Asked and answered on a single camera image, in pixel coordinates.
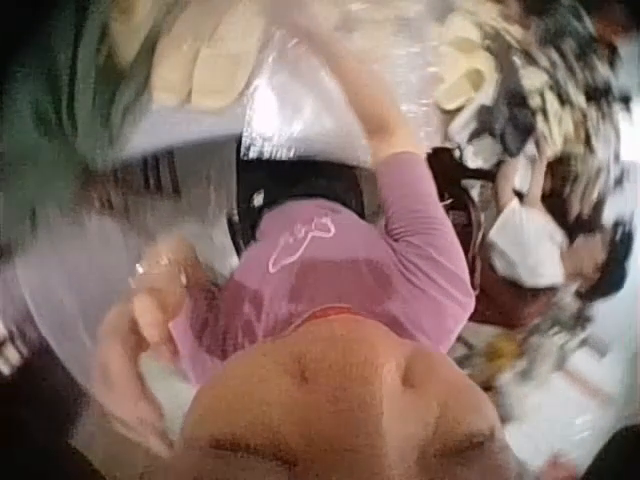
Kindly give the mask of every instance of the black hair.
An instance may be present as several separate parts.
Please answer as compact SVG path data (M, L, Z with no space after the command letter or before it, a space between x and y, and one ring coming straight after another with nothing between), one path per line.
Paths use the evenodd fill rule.
M520 0L524 11L536 17L549 14L562 0ZM625 19L634 27L640 27L640 2L638 0L577 0L585 11L593 16L608 8L618 8Z
M633 250L633 224L618 220L611 227L611 241L607 258L602 265L600 277L585 292L579 295L587 303L615 295L624 287L627 280L627 263Z

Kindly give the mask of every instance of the person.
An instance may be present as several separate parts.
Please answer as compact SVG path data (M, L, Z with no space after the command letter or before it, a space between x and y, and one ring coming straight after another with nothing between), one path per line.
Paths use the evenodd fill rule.
M487 236L491 264L499 275L526 288L572 285L585 301L613 295L627 277L632 229L622 221L610 228L598 224L570 238L543 203L543 194L553 188L547 175L550 158L542 152L534 160L522 199L514 184L520 162L529 160L510 159L500 166L494 185L498 216Z
M493 404L446 355L474 292L425 150L378 74L302 2L282 6L274 18L327 64L362 124L384 227L292 199L263 215L219 291L186 242L163 239L104 320L98 398L170 456L167 478L512 478ZM199 385L173 450L137 369L152 344Z

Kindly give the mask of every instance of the plastic bag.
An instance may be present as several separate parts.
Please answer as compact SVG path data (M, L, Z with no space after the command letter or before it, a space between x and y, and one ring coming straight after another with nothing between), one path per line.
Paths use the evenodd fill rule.
M356 51L373 54L424 143L439 143L440 114L431 100L437 74L429 4L406 2L391 10L376 3L345 4L337 30ZM274 32L247 99L243 158L314 156L368 164L362 129L340 86L288 33Z

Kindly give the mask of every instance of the pink long-sleeve top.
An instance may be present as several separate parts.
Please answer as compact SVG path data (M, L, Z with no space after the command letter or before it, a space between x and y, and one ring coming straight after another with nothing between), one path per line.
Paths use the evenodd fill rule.
M447 351L473 311L462 248L425 160L402 152L377 170L382 227L333 202L268 212L219 291L191 292L170 328L198 385L234 353L346 306L402 338Z

